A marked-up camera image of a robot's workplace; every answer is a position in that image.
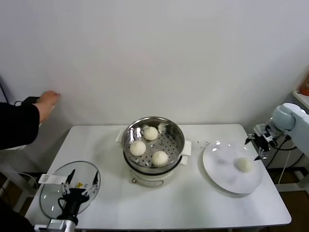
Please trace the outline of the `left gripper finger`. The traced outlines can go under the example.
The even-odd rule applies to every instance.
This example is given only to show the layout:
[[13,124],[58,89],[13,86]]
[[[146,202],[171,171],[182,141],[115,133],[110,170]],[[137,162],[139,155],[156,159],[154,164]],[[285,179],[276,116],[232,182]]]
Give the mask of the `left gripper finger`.
[[96,193],[97,190],[99,189],[99,184],[98,184],[98,171],[95,174],[95,177],[93,179],[92,184],[86,184],[84,191],[82,192],[83,196],[89,196],[92,193]]
[[73,179],[74,174],[75,174],[75,169],[73,169],[72,172],[68,175],[66,181],[61,184],[63,195],[70,194],[70,183]]

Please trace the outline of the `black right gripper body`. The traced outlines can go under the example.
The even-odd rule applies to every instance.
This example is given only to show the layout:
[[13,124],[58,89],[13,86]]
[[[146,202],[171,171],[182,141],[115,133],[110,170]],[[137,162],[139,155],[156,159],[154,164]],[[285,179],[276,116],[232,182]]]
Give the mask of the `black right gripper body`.
[[252,143],[262,151],[269,151],[269,142],[263,136],[254,135]]

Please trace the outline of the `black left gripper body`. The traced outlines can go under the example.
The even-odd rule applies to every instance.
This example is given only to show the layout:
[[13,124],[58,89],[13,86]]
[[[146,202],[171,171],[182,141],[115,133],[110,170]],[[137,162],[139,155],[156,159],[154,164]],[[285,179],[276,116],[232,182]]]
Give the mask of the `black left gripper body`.
[[58,198],[57,203],[61,209],[61,214],[57,219],[78,220],[77,215],[81,205],[89,201],[89,196],[83,196],[82,192],[81,188],[70,188],[70,194]]

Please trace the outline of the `person hand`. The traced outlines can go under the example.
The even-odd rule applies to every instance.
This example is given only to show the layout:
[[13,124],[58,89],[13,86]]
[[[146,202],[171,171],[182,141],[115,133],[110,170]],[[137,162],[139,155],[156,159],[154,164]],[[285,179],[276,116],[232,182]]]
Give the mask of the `person hand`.
[[43,123],[50,116],[59,98],[60,98],[60,94],[52,90],[49,90],[43,93],[39,97],[39,99],[34,105],[37,107],[39,111],[41,123]]

